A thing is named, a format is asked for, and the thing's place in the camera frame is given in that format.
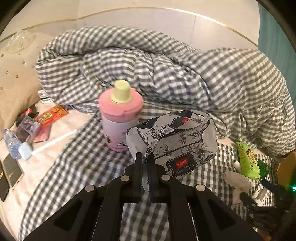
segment white bedsheet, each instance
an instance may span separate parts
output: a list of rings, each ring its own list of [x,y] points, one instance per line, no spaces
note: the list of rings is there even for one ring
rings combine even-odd
[[[54,104],[42,104],[39,102],[36,104],[36,106],[37,110],[42,113],[53,107]],[[79,128],[85,122],[87,122],[90,117],[90,114],[83,114],[75,110],[70,110],[68,115],[53,123],[49,140],[53,140],[63,134],[69,133],[70,131]],[[43,176],[53,165],[58,154],[72,137],[73,136],[69,136],[62,141],[55,143],[54,145],[31,157],[28,161],[23,159],[19,160],[19,163],[24,171],[24,177],[16,185],[14,190],[9,190],[5,202],[0,201],[0,218],[10,233],[15,237],[15,239],[18,237],[22,217],[30,197],[33,195],[34,190],[38,186]],[[219,139],[217,142],[229,146],[236,145],[229,138]],[[34,148],[38,148],[45,143],[46,142],[34,144]],[[257,154],[263,154],[258,149],[254,151]],[[4,160],[8,153],[9,152],[6,149],[4,140],[0,141],[1,161]]]

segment cartoon print on bottle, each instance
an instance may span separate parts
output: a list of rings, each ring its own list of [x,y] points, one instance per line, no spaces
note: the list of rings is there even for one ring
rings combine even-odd
[[[109,138],[109,136],[105,135],[106,139],[107,139],[107,142],[110,144],[111,143],[111,140]]]
[[[116,146],[127,146],[126,140],[121,141],[121,142],[117,142]]]

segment checkered bedsheet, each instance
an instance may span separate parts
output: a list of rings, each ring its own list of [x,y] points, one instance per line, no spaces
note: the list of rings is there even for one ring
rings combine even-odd
[[[115,80],[125,79],[144,97],[140,119],[171,111],[196,109],[213,119],[217,138],[231,137],[271,155],[295,148],[295,114],[285,80],[256,50],[216,49],[199,52],[154,31],[124,27],[84,27],[54,38],[36,63],[40,82],[55,103],[93,113],[67,144],[36,188],[25,210],[19,240],[43,223],[88,184],[102,186],[133,163],[129,152],[105,144],[98,96]],[[272,158],[260,157],[267,164]],[[235,171],[236,150],[218,146],[215,159],[182,182],[203,183],[241,217],[223,173]],[[273,172],[268,176],[276,181]],[[265,205],[272,204],[269,194]],[[125,204],[121,240],[169,240],[165,204]]]

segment red logo label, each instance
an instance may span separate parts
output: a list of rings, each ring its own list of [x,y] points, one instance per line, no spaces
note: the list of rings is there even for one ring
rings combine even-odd
[[[181,159],[179,161],[176,161],[176,167],[178,169],[180,169],[180,168],[182,168],[182,167],[184,167],[186,165],[188,165],[188,158],[187,157],[185,157],[185,158],[183,158],[183,159]]]
[[[29,108],[29,109],[27,109],[27,110],[24,111],[24,114],[25,114],[25,115],[28,115],[28,114],[30,114],[32,111],[33,111],[33,110],[32,110],[31,108]]]
[[[184,118],[184,119],[182,120],[183,123],[186,123],[186,122],[188,122],[188,121],[190,121],[190,119],[188,119],[188,118]]]

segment red snack bag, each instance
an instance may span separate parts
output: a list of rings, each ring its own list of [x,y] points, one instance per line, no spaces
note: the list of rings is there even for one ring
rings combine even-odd
[[[55,121],[62,118],[66,114],[68,114],[68,112],[58,104],[55,107],[52,107],[48,111],[37,116],[35,120],[44,127],[54,123]]]

